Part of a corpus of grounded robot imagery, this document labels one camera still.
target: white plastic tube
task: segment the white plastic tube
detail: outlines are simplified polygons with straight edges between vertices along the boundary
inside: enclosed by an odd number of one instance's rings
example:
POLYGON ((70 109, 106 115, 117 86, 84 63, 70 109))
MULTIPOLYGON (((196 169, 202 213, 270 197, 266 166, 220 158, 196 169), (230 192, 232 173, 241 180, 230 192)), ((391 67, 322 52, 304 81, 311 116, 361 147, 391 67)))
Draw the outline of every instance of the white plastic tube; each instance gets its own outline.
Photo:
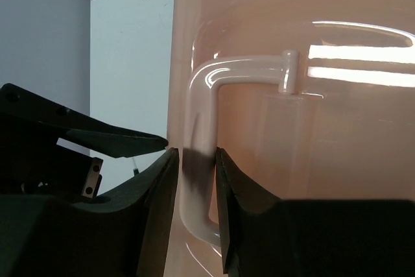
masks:
POLYGON ((275 84, 279 92, 292 94, 298 59, 297 51, 285 51, 281 56, 217 58, 193 73, 186 98, 180 216, 197 238, 220 246, 219 225, 209 218, 219 88, 224 84, 275 84))

